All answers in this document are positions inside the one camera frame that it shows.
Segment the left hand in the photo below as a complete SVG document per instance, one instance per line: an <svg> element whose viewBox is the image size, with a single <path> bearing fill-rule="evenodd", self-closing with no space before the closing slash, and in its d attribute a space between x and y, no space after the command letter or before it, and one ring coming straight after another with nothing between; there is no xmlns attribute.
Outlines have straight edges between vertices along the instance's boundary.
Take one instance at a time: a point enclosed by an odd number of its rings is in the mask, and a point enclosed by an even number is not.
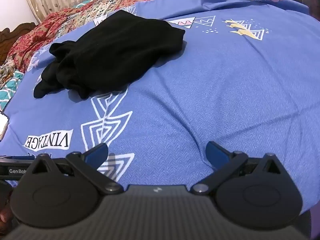
<svg viewBox="0 0 320 240"><path fill-rule="evenodd" d="M9 204L6 204L0 211L1 232L7 231L12 225L12 210Z"/></svg>

